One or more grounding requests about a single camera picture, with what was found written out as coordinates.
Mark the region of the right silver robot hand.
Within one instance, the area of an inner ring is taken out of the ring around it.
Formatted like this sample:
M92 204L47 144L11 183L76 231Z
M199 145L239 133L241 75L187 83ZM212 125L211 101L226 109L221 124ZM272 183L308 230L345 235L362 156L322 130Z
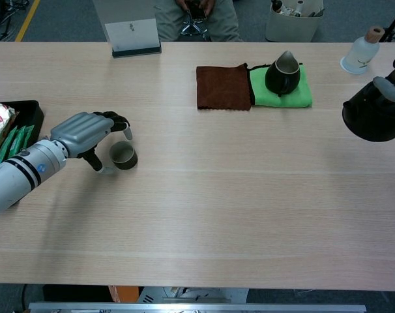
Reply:
M395 103L395 85L384 77L376 76L373 79L373 85L389 101Z

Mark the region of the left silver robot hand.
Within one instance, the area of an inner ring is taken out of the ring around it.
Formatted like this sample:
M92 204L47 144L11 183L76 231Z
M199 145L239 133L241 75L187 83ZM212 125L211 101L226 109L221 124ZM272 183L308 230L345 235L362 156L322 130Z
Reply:
M50 140L64 145L68 158L82 158L94 171L101 173L104 167L95 154L95 148L112 132L122 132L126 139L132 139L127 118L113 111L81 112L54 127Z

